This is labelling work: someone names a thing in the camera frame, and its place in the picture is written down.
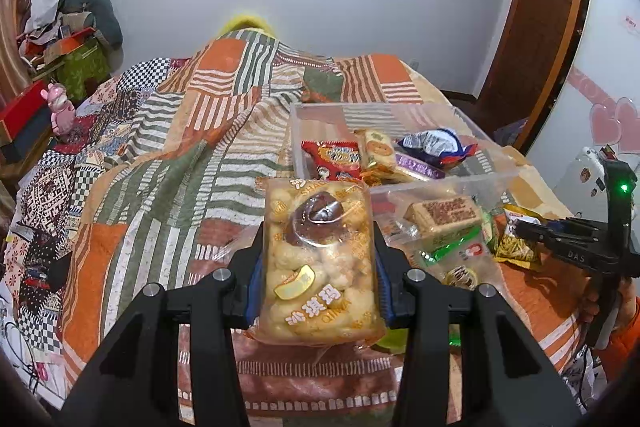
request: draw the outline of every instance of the bed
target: bed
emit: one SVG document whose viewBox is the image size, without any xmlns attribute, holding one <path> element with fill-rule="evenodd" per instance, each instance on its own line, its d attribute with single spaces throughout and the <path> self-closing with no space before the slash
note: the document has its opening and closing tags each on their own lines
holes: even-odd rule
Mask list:
<svg viewBox="0 0 640 427">
<path fill-rule="evenodd" d="M 224 266 L 262 220 L 256 180 L 292 177 L 289 107 L 305 102 L 449 104 L 389 55 L 334 60 L 254 30 L 231 32 L 188 59 L 156 58 L 102 84 L 78 112 L 70 143 L 47 150 L 18 197 L 5 254 L 16 321 L 64 397 L 101 338 L 146 282 L 196 283 Z M 521 166 L 511 200 L 569 215 L 538 172 Z M 59 291 L 25 284 L 25 267 L 72 253 Z M 533 274 L 502 264 L 520 316 L 561 370 L 579 340 L 580 271 L 546 259 Z M 180 411 L 192 419 L 188 328 L 180 331 Z M 345 412 L 385 419 L 402 357 L 373 349 L 267 346 L 232 332 L 250 415 Z M 460 412 L 451 358 L 450 419 Z"/>
</svg>

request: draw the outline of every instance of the biscuit package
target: biscuit package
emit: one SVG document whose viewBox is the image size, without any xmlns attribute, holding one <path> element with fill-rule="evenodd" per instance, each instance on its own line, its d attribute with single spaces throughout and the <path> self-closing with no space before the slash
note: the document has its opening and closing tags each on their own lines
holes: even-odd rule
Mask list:
<svg viewBox="0 0 640 427">
<path fill-rule="evenodd" d="M 319 179 L 360 179 L 360 154 L 356 142 L 303 141 L 302 150 L 313 158 Z"/>
<path fill-rule="evenodd" d="M 330 346 L 385 334 L 369 192 L 358 182 L 267 181 L 257 340 Z"/>
<path fill-rule="evenodd" d="M 409 206 L 404 219 L 418 227 L 422 249 L 444 247 L 482 224 L 482 212 L 469 196 L 419 201 Z"/>
<path fill-rule="evenodd" d="M 370 187 L 377 187 L 383 181 L 394 181 L 397 167 L 396 151 L 391 139 L 374 129 L 360 129 L 353 132 L 360 151 L 361 179 Z"/>
</svg>

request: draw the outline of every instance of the hand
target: hand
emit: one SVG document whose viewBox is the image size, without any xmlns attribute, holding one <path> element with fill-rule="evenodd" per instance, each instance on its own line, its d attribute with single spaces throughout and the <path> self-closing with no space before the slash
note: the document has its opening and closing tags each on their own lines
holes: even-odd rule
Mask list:
<svg viewBox="0 0 640 427">
<path fill-rule="evenodd" d="M 636 288 L 633 280 L 625 278 L 620 281 L 618 292 L 622 295 L 622 301 L 620 302 L 614 330 L 626 328 L 636 316 Z M 593 279 L 591 279 L 584 290 L 582 302 L 580 303 L 580 320 L 582 322 L 592 322 L 593 317 L 600 311 L 598 297 L 598 291 L 594 287 Z"/>
</svg>

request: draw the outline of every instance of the pink figurine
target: pink figurine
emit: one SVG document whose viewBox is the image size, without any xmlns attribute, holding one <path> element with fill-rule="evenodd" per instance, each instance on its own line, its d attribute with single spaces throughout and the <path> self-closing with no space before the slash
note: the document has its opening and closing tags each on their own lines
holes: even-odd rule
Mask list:
<svg viewBox="0 0 640 427">
<path fill-rule="evenodd" d="M 41 90 L 51 110 L 51 126 L 56 136 L 67 134 L 74 126 L 76 108 L 66 97 L 66 88 L 62 84 L 49 84 L 49 90 Z"/>
</svg>

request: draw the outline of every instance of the snack bag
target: snack bag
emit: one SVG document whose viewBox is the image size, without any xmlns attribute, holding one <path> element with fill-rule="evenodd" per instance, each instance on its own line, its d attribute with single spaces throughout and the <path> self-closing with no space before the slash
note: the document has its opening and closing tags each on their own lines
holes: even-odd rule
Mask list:
<svg viewBox="0 0 640 427">
<path fill-rule="evenodd" d="M 378 187 L 383 181 L 394 181 L 396 152 L 391 139 L 383 132 L 360 129 L 353 132 L 358 140 L 361 179 L 369 187 Z"/>
<path fill-rule="evenodd" d="M 495 253 L 506 226 L 504 210 L 494 208 L 491 212 L 482 210 L 482 237 L 491 253 Z"/>
<path fill-rule="evenodd" d="M 391 167 L 391 170 L 394 181 L 399 183 L 426 182 L 439 180 L 445 176 L 440 169 L 398 151 L 396 151 L 396 165 Z"/>
<path fill-rule="evenodd" d="M 542 259 L 540 259 L 536 242 L 516 237 L 514 230 L 520 219 L 540 225 L 544 218 L 531 210 L 513 204 L 505 204 L 504 213 L 507 218 L 507 226 L 495 251 L 495 260 L 498 263 L 511 263 L 529 270 L 541 270 Z"/>
<path fill-rule="evenodd" d="M 481 283 L 489 283 L 506 295 L 500 268 L 484 243 L 481 227 L 473 227 L 460 239 L 431 253 L 415 251 L 414 259 L 443 284 L 474 290 Z M 449 326 L 449 346 L 460 347 L 458 325 Z"/>
<path fill-rule="evenodd" d="M 455 132 L 444 128 L 408 134 L 398 145 L 407 154 L 438 169 L 453 168 L 478 149 L 477 143 L 463 146 Z"/>
<path fill-rule="evenodd" d="M 480 225 L 482 213 L 469 196 L 456 196 L 412 203 L 404 219 L 418 226 L 421 248 L 431 252 Z"/>
<path fill-rule="evenodd" d="M 303 141 L 302 150 L 311 155 L 321 180 L 359 180 L 360 154 L 356 142 Z"/>
<path fill-rule="evenodd" d="M 254 338 L 330 346 L 382 337 L 367 188 L 274 178 L 266 208 L 265 295 Z"/>
</svg>

